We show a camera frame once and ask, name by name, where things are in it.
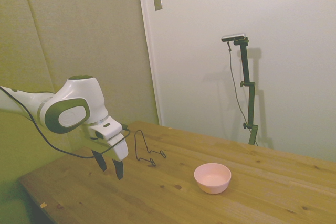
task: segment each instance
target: bowl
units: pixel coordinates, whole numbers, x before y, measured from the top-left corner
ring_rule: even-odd
[[[219,194],[229,185],[231,171],[225,165],[207,163],[195,170],[194,177],[202,191],[208,194]]]

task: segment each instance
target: wall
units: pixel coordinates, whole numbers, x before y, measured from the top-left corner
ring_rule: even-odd
[[[139,0],[0,0],[0,85],[58,91],[67,78],[95,76],[119,122],[157,123]],[[0,112],[0,223],[35,223],[18,177],[61,155],[32,123]],[[78,132],[43,131],[56,146],[82,146]]]
[[[165,126],[248,142],[223,35],[249,38],[259,145],[336,161],[336,0],[142,0],[160,120]],[[239,47],[233,74],[240,88]]]

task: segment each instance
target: wire stand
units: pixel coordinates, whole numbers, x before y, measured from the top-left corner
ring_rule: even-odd
[[[142,130],[137,130],[134,134],[134,143],[135,143],[135,156],[137,158],[138,161],[140,161],[141,159],[142,160],[145,160],[145,161],[148,161],[150,162],[153,166],[156,166],[156,163],[154,162],[154,160],[152,158],[150,158],[149,160],[148,159],[145,159],[145,158],[138,158],[138,151],[137,151],[137,148],[136,148],[136,139],[137,139],[137,132],[141,132],[142,134],[142,138],[143,138],[143,141],[145,142],[145,145],[146,145],[146,149],[147,149],[147,152],[148,153],[151,153],[151,152],[155,152],[155,153],[158,153],[158,154],[161,154],[164,158],[166,158],[166,154],[164,154],[163,150],[160,150],[160,152],[156,152],[156,151],[153,151],[153,150],[148,150],[148,146],[147,146],[147,143],[146,143],[146,139],[145,139],[145,136],[143,135],[143,132]]]

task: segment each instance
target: black cable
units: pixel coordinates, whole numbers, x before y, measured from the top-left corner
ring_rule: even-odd
[[[242,113],[242,115],[243,115],[243,117],[244,117],[245,123],[247,124],[246,117],[245,117],[245,115],[244,115],[244,113],[243,113],[243,110],[242,110],[241,107],[240,107],[240,103],[239,103],[238,95],[237,95],[236,82],[235,82],[235,78],[233,77],[233,71],[232,71],[232,57],[231,57],[231,51],[232,51],[232,50],[231,50],[230,42],[229,42],[229,41],[227,41],[227,45],[229,46],[229,53],[230,53],[230,70],[231,70],[231,76],[232,76],[233,86],[234,86],[234,88],[235,88],[236,100],[237,100],[237,103],[238,103],[238,106],[239,106],[239,110],[240,110],[240,112]]]
[[[38,127],[37,123],[35,122],[35,119],[33,118],[33,116],[32,116],[32,114],[30,113],[30,111],[26,108],[26,106],[24,106],[19,100],[17,100],[14,96],[12,96],[10,93],[8,93],[3,87],[0,86],[0,89],[1,89],[6,95],[8,95],[10,98],[12,98],[14,101],[16,101],[18,104],[20,104],[20,105],[22,106],[22,108],[25,109],[25,111],[27,111],[27,113],[28,113],[28,115],[29,115],[31,121],[33,122],[35,128],[36,128],[37,131],[40,133],[40,135],[43,137],[43,139],[47,142],[47,144],[48,144],[51,148],[53,148],[53,149],[55,149],[55,150],[57,150],[57,151],[59,151],[59,152],[63,152],[63,153],[65,153],[65,154],[69,154],[69,155],[72,155],[72,156],[75,156],[75,157],[79,157],[79,158],[96,158],[96,157],[101,156],[101,155],[104,154],[105,152],[111,150],[113,147],[115,147],[117,144],[119,144],[121,141],[123,141],[126,137],[128,137],[128,136],[131,134],[131,131],[130,131],[129,129],[123,129],[123,130],[125,130],[125,131],[128,132],[128,134],[127,134],[123,139],[119,140],[118,142],[116,142],[115,144],[113,144],[110,148],[107,148],[105,151],[103,151],[103,152],[101,152],[101,153],[99,153],[99,154],[97,154],[97,155],[94,155],[94,156],[88,156],[88,157],[85,157],[85,156],[81,156],[81,155],[77,155],[77,154],[74,154],[74,153],[71,153],[71,152],[64,151],[64,150],[62,150],[62,149],[59,149],[59,148],[53,146],[53,145],[48,141],[48,139],[44,136],[44,134],[42,133],[42,131],[41,131],[40,128]]]

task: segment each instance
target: light switch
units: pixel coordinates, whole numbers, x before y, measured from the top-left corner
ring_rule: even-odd
[[[154,6],[155,6],[155,10],[161,10],[162,9],[162,0],[154,0]]]

